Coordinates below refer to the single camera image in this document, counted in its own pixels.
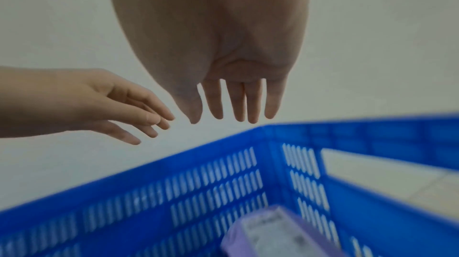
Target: white wall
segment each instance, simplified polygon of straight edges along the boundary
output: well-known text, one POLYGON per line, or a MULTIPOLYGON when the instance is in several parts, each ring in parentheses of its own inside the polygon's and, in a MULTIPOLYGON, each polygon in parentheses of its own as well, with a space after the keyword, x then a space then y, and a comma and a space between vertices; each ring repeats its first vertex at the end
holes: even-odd
MULTIPOLYGON (((459 110, 459 0, 312 0, 310 10, 275 121, 459 110)), ((109 0, 0 0, 0 64, 106 68, 152 89, 180 115, 135 59, 109 0)), ((0 139, 0 208, 249 128, 224 100, 224 120, 206 111, 191 126, 180 115, 139 147, 83 132, 0 139)))

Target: crate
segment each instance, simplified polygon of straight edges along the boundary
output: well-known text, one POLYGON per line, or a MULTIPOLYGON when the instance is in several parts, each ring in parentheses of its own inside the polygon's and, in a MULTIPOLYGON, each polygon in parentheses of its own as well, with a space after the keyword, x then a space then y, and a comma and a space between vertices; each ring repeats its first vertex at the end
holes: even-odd
POLYGON ((219 256, 271 204, 351 256, 459 256, 457 222, 327 175, 323 148, 458 170, 459 117, 255 128, 1 212, 0 257, 219 256))

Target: purple package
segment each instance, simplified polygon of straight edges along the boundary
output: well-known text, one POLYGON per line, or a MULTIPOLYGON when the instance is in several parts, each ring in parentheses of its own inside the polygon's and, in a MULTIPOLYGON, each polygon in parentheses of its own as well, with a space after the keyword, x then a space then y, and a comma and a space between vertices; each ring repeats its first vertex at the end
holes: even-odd
POLYGON ((300 216, 280 206, 237 220, 221 249, 228 257, 347 257, 300 216))

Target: skin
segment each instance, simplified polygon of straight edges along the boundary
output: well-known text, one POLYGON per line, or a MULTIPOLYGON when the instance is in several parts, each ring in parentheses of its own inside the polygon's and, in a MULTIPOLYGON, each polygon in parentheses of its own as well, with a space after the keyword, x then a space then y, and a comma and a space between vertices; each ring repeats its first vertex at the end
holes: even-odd
POLYGON ((214 117, 223 118, 226 81, 238 121, 273 118, 298 57, 308 0, 112 0, 122 29, 152 77, 197 123, 202 85, 214 117))
POLYGON ((105 70, 0 67, 0 138, 90 130, 129 144, 140 140, 112 121, 169 129, 174 116, 150 90, 105 70))

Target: finger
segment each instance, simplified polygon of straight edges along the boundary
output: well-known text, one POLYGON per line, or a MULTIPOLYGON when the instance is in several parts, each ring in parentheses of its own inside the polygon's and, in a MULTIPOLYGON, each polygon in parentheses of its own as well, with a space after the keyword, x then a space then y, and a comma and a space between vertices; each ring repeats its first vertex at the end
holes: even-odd
POLYGON ((158 136, 158 132, 153 129, 151 126, 141 126, 141 125, 134 125, 138 130, 142 131, 145 133, 147 136, 151 138, 155 138, 158 136))
POLYGON ((183 93, 171 93, 171 96, 180 110, 190 119, 191 124, 199 122, 202 115, 202 101, 197 86, 190 87, 183 93))
POLYGON ((204 80, 201 85, 204 89, 210 112, 215 118, 223 119, 220 80, 204 80))
POLYGON ((258 122, 262 105, 262 81, 257 80, 244 84, 245 95, 247 96, 247 118, 249 122, 255 124, 258 122))
POLYGON ((264 108, 266 118, 273 119, 276 116, 281 106, 286 84, 287 77, 277 80, 266 80, 266 106, 264 108))
POLYGON ((108 135, 132 145, 138 145, 141 143, 140 139, 137 137, 122 129, 115 123, 106 120, 88 122, 83 124, 81 127, 76 128, 75 130, 91 130, 108 135))
POLYGON ((114 120, 131 125, 156 125, 161 121, 161 116, 144 109, 117 102, 110 98, 100 96, 97 99, 93 117, 98 120, 114 120))
MULTIPOLYGON (((148 112, 151 112, 151 113, 154 113, 154 114, 157 114, 156 112, 153 111, 153 109, 151 109, 150 107, 146 106, 144 103, 140 102, 140 101, 136 101, 136 100, 132 100, 132 99, 127 99, 126 100, 126 104, 129 104, 129 105, 133 105, 133 106, 136 106, 136 107, 139 107, 139 108, 142 108, 143 110, 146 110, 148 112)), ((169 124, 169 122, 162 118, 161 117, 161 121, 159 121, 158 124, 156 124, 159 128, 161 128, 162 130, 168 130, 171 125, 169 124)))
POLYGON ((122 77, 117 77, 117 84, 127 90, 127 97, 140 101, 167 120, 174 120, 171 110, 150 90, 122 77))
POLYGON ((234 117, 237 121, 245 120, 245 93, 244 84, 240 82, 226 81, 231 105, 233 106, 234 117))

